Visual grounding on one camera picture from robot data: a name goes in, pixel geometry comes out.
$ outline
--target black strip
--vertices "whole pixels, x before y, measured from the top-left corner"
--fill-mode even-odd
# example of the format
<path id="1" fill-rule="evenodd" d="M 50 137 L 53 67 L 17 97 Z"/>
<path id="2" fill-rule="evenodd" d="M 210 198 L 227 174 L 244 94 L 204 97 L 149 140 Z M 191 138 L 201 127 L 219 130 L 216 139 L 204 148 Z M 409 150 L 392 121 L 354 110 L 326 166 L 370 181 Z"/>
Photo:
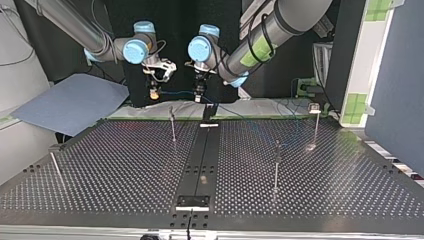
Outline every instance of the black strip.
<path id="1" fill-rule="evenodd" d="M 299 31 L 299 30 L 296 30 L 296 29 L 292 28 L 284 20 L 283 15 L 280 12 L 280 8 L 278 7 L 278 3 L 279 2 L 280 1 L 277 0 L 277 1 L 275 1 L 275 4 L 274 4 L 274 12 L 275 12 L 275 17 L 277 18 L 277 24 L 278 24 L 278 26 L 281 28 L 281 30 L 286 31 L 286 32 L 288 32 L 290 34 L 293 34 L 295 36 L 302 35 L 304 33 L 304 31 Z"/>
<path id="2" fill-rule="evenodd" d="M 203 111 L 203 122 L 208 122 L 211 120 L 211 117 L 215 116 L 218 111 L 218 106 L 215 104 L 206 104 L 205 110 Z"/>

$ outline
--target metal pin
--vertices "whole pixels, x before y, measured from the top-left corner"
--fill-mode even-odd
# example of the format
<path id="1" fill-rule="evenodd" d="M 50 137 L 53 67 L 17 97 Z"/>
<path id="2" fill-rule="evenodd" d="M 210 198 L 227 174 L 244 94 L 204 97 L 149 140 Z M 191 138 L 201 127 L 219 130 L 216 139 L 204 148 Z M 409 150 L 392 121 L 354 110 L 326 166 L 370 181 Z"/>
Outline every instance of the metal pin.
<path id="1" fill-rule="evenodd" d="M 276 150 L 275 150 L 275 174 L 274 174 L 274 192 L 277 193 L 278 190 L 278 167 L 280 165 L 281 159 L 281 144 L 280 141 L 277 140 L 276 142 Z"/>
<path id="2" fill-rule="evenodd" d="M 175 137 L 175 125 L 174 125 L 174 120 L 175 120 L 175 116 L 174 113 L 172 112 L 173 107 L 170 106 L 169 107 L 169 116 L 170 116 L 170 120 L 171 120 L 171 126 L 172 126 L 172 141 L 177 141 L 177 138 Z"/>
<path id="3" fill-rule="evenodd" d="M 56 168 L 57 174 L 59 175 L 60 181 L 62 182 L 63 190 L 66 192 L 65 181 L 63 181 L 62 173 L 60 172 L 60 168 L 59 168 L 59 165 L 57 164 L 56 157 L 54 156 L 54 153 L 50 152 L 50 157 L 53 160 L 53 163 L 54 163 L 54 166 Z"/>
<path id="4" fill-rule="evenodd" d="M 275 193 L 277 193 L 277 192 L 278 192 L 278 190 L 280 190 L 280 189 L 278 188 L 278 165 L 279 165 L 279 163 L 278 163 L 278 162 L 276 162 L 276 163 L 275 163 L 275 178 L 274 178 L 274 192 L 275 192 Z"/>

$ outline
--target gray cable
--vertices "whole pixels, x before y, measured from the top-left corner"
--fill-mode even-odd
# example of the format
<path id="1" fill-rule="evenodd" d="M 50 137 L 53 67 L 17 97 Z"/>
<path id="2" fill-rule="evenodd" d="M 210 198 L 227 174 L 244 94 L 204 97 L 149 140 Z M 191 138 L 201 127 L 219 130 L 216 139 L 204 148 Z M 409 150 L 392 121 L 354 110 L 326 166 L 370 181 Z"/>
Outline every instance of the gray cable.
<path id="1" fill-rule="evenodd" d="M 93 17 L 93 19 L 94 19 L 94 22 L 96 23 L 96 25 L 97 25 L 97 27 L 99 27 L 102 31 L 105 31 L 105 32 L 107 32 L 107 33 L 109 33 L 109 34 L 112 34 L 113 35 L 113 32 L 111 32 L 111 31 L 108 31 L 108 30 L 106 30 L 100 23 L 99 23 L 99 21 L 97 21 L 97 17 L 96 17 L 96 14 L 95 14 L 95 12 L 94 12 L 94 3 L 95 3 L 95 1 L 96 0 L 92 0 L 91 1 L 91 15 L 92 15 L 92 17 Z"/>
<path id="2" fill-rule="evenodd" d="M 35 0 L 35 11 L 37 12 L 38 16 L 43 17 L 43 8 L 38 1 L 39 0 Z"/>

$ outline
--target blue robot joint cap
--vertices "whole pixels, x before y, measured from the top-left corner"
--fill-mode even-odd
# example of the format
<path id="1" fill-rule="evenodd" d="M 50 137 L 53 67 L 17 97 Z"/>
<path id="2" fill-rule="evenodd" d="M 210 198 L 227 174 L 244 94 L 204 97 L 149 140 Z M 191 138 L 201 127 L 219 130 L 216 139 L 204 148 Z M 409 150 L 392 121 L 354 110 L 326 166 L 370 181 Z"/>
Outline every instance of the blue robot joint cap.
<path id="1" fill-rule="evenodd" d="M 212 46 L 204 36 L 194 37 L 188 45 L 188 55 L 193 61 L 205 62 L 212 53 Z"/>
<path id="2" fill-rule="evenodd" d="M 155 25 L 149 21 L 140 21 L 134 23 L 135 33 L 155 33 Z"/>
<path id="3" fill-rule="evenodd" d="M 199 33 L 210 34 L 219 38 L 220 29 L 214 25 L 202 24 L 200 25 Z"/>
<path id="4" fill-rule="evenodd" d="M 147 44 L 139 39 L 132 39 L 125 43 L 122 49 L 125 60 L 132 64 L 141 64 L 149 55 Z"/>

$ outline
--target green tape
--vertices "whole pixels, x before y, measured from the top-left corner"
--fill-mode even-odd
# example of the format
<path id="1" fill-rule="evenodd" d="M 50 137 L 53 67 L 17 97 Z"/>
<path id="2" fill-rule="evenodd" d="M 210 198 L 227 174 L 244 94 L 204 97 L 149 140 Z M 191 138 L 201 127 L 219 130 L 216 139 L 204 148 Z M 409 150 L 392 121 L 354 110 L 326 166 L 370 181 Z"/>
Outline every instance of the green tape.
<path id="1" fill-rule="evenodd" d="M 376 22 L 386 20 L 391 2 L 391 0 L 370 0 L 368 3 L 365 21 Z"/>
<path id="2" fill-rule="evenodd" d="M 14 118 L 12 116 L 6 116 L 3 118 L 0 118 L 0 123 L 8 122 L 10 120 L 13 120 Z"/>
<path id="3" fill-rule="evenodd" d="M 342 123 L 359 124 L 365 113 L 367 94 L 350 93 L 347 97 Z"/>
<path id="4" fill-rule="evenodd" d="M 252 46 L 253 52 L 255 55 L 261 60 L 261 61 L 267 61 L 271 57 L 269 54 L 272 52 L 272 49 L 270 49 L 268 43 L 266 42 L 266 39 L 264 36 L 261 36 Z M 258 64 L 258 61 L 253 57 L 252 53 L 249 51 L 246 53 L 243 58 L 240 60 L 240 63 L 243 64 L 246 67 L 253 67 L 256 64 Z"/>

